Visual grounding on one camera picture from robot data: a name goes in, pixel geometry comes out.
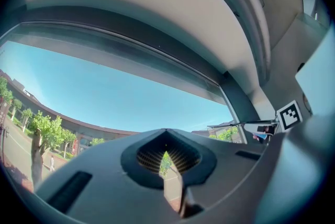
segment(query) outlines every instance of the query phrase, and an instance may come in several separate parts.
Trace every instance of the roof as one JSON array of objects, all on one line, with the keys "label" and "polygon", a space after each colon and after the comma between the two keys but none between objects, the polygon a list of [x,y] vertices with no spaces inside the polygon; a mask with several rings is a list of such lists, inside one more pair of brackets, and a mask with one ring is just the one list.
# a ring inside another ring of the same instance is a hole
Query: roof
[{"label": "roof", "polygon": [[214,126],[226,126],[226,125],[232,125],[232,124],[235,124],[235,121],[234,120],[232,120],[232,121],[228,121],[228,122],[223,122],[223,123],[221,123],[221,124],[219,124],[219,125],[213,125],[213,126],[207,126],[207,127],[211,127],[211,128],[213,128]]},{"label": "roof", "polygon": [[7,79],[7,81],[12,81],[12,79],[9,77],[7,73],[5,73],[3,70],[0,69],[0,77],[4,77]]},{"label": "roof", "polygon": [[192,131],[191,133],[198,134],[201,136],[209,136],[210,133],[208,130],[197,130],[197,131]]},{"label": "roof", "polygon": [[21,91],[23,91],[25,89],[25,86],[23,84],[21,84],[18,80],[14,79],[11,82]]},{"label": "roof", "polygon": [[40,101],[36,98],[36,96],[34,96],[31,92],[25,90],[27,93],[29,93],[30,97],[33,98],[34,100],[36,100],[37,102],[40,103]]}]

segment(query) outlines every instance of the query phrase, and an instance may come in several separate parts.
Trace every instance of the person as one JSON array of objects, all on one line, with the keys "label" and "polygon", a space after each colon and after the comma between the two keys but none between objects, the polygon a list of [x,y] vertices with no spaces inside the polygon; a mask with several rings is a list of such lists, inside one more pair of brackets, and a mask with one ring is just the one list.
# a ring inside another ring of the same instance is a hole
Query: person
[{"label": "person", "polygon": [[54,171],[54,159],[53,159],[53,155],[51,156],[51,160],[50,160],[50,171],[51,172]]},{"label": "person", "polygon": [[[275,132],[275,126],[264,126],[263,128],[263,133],[264,135],[274,135]],[[261,144],[263,144],[265,138],[262,138],[260,136],[257,136],[256,134],[252,134],[252,138],[258,140]]]}]

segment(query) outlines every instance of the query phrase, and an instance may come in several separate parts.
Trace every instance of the windshield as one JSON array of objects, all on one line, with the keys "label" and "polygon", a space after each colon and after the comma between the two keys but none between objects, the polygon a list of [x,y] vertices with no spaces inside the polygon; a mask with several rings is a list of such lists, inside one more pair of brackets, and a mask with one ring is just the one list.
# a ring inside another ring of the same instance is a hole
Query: windshield
[{"label": "windshield", "polygon": [[[96,31],[16,28],[0,47],[0,85],[7,114],[3,159],[30,191],[89,147],[139,132],[174,128],[243,142],[237,128],[209,127],[233,123],[217,84],[145,46]],[[32,155],[37,135],[40,178]],[[178,210],[181,183],[167,154],[160,175]]]}]

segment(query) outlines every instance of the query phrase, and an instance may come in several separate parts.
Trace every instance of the window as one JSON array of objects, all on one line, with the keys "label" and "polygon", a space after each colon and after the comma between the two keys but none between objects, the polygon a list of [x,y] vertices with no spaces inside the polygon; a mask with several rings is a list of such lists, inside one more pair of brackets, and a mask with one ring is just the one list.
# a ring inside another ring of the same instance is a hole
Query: window
[{"label": "window", "polygon": [[[53,24],[22,24],[0,44],[0,69],[10,77],[7,87],[33,115],[40,111],[51,121],[60,116],[61,127],[72,133],[108,141],[158,128],[176,128],[242,142],[236,128],[215,127],[233,121],[218,84],[143,44]],[[29,95],[18,89],[14,80]],[[16,128],[8,119],[5,125],[10,130]],[[23,132],[19,129],[11,135],[13,139],[6,141],[4,154],[25,175],[32,191],[30,169],[34,164],[31,158],[23,162],[23,155],[17,154],[22,150],[30,152],[30,145],[14,141],[21,141]],[[63,142],[52,141],[52,152],[43,159],[47,167],[52,154],[57,170],[73,157],[72,153],[91,146],[86,137],[70,141],[67,145],[71,147],[67,148]],[[42,179],[50,174],[47,167],[43,167]],[[161,175],[166,185],[180,187],[173,182],[179,180],[173,164],[170,167]],[[178,192],[168,192],[166,197],[176,209]]]}]

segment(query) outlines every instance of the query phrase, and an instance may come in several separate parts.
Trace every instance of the blue sky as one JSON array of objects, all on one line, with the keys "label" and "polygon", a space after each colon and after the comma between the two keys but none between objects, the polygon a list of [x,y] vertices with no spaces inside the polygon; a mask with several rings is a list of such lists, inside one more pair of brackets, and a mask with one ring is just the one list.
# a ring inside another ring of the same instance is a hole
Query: blue sky
[{"label": "blue sky", "polygon": [[45,106],[128,131],[202,130],[231,121],[228,107],[154,81],[44,49],[6,42],[0,69]]}]

